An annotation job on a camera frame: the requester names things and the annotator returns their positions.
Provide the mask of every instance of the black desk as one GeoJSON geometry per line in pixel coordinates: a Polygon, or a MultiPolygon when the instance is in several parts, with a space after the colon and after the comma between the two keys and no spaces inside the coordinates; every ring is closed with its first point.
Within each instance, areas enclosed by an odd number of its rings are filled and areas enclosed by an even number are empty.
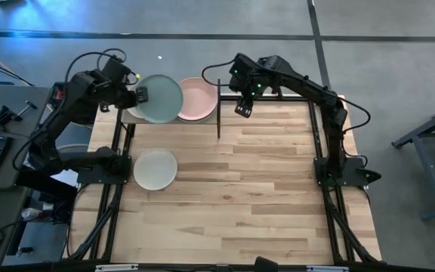
{"type": "MultiPolygon", "coordinates": [[[[6,125],[6,129],[10,132],[29,136],[39,124],[39,120],[45,110],[46,103],[50,97],[49,88],[36,88],[36,87],[16,87],[16,86],[3,86],[0,85],[0,109],[4,104],[10,110],[19,112],[24,106],[25,101],[30,100],[38,109],[28,110],[23,115],[23,121],[10,122],[6,125]]],[[[9,153],[6,156],[0,168],[0,178],[10,179],[15,181],[18,173],[11,167],[11,160],[18,149],[26,142],[27,138],[20,137],[13,141],[9,153]]],[[[17,161],[21,165],[24,159],[24,153],[21,154],[20,159],[17,161]]],[[[26,200],[29,189],[25,187],[9,187],[6,190],[0,190],[0,227],[15,222],[21,213],[21,209],[26,200]]],[[[0,264],[5,257],[6,249],[11,241],[14,226],[8,227],[4,231],[5,239],[0,244],[0,264]]]]}

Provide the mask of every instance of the wooden tabletop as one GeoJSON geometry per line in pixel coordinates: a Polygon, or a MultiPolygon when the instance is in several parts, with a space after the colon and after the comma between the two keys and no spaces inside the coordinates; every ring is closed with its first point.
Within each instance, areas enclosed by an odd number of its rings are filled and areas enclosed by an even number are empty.
{"type": "MultiPolygon", "coordinates": [[[[215,125],[137,125],[133,161],[162,147],[176,156],[178,173],[169,187],[153,192],[129,177],[112,262],[252,264],[260,255],[279,264],[332,263],[307,103],[257,102],[249,119],[235,114],[235,105],[223,102],[221,139],[215,125]]],[[[115,110],[98,113],[90,150],[110,146],[115,123],[115,110]]],[[[351,131],[344,143],[356,153],[351,131]]],[[[78,198],[71,252],[95,224],[101,191],[102,185],[90,185],[78,198]]],[[[364,192],[343,191],[350,227],[380,259],[364,192]]]]}

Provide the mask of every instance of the pink plate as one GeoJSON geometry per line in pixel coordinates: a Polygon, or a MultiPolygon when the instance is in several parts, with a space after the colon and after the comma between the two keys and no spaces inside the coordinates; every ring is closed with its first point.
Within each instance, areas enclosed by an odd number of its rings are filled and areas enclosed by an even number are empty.
{"type": "Polygon", "coordinates": [[[180,82],[184,104],[179,118],[197,121],[211,115],[218,105],[218,89],[202,78],[190,78],[180,82]]]}

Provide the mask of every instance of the gray floor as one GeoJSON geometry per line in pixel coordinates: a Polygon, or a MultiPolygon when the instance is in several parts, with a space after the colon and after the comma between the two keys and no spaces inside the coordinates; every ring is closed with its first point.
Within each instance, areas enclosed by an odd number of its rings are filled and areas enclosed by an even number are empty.
{"type": "MultiPolygon", "coordinates": [[[[435,1],[315,0],[314,4],[322,35],[435,36],[435,1]]],[[[103,0],[27,0],[0,7],[0,29],[313,34],[306,0],[121,0],[117,5],[103,0]]],[[[128,65],[142,76],[163,73],[180,81],[242,52],[251,57],[279,54],[299,73],[321,82],[311,40],[0,38],[0,61],[23,78],[49,86],[63,79],[75,56],[111,47],[124,49],[128,65]]],[[[435,196],[413,147],[397,151],[390,145],[435,113],[435,42],[324,42],[323,47],[332,88],[372,114],[371,123],[354,134],[359,152],[369,157],[369,168],[383,175],[370,189],[383,259],[435,268],[435,219],[418,217],[434,208],[435,196]]],[[[89,57],[74,70],[94,65],[89,57]]],[[[225,68],[210,71],[210,77],[229,79],[225,68]]],[[[355,109],[350,115],[353,124],[365,118],[355,109]]],[[[81,143],[73,138],[75,132],[68,135],[65,144],[81,143]]]]}

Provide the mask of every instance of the wooden table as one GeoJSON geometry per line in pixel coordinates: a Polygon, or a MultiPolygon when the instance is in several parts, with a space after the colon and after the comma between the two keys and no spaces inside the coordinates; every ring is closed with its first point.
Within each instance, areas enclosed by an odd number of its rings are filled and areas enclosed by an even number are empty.
{"type": "MultiPolygon", "coordinates": [[[[307,103],[257,102],[249,119],[235,114],[235,105],[223,102],[219,140],[215,125],[137,125],[133,161],[162,147],[176,156],[179,172],[169,187],[154,192],[129,177],[112,262],[252,264],[261,255],[279,264],[332,263],[307,103]]],[[[115,110],[98,113],[90,150],[111,145],[115,123],[115,110]]],[[[351,132],[344,143],[356,152],[351,132]]],[[[102,185],[90,185],[78,198],[71,252],[95,224],[101,191],[102,185]]],[[[380,259],[364,192],[343,191],[350,227],[380,259]]]]}

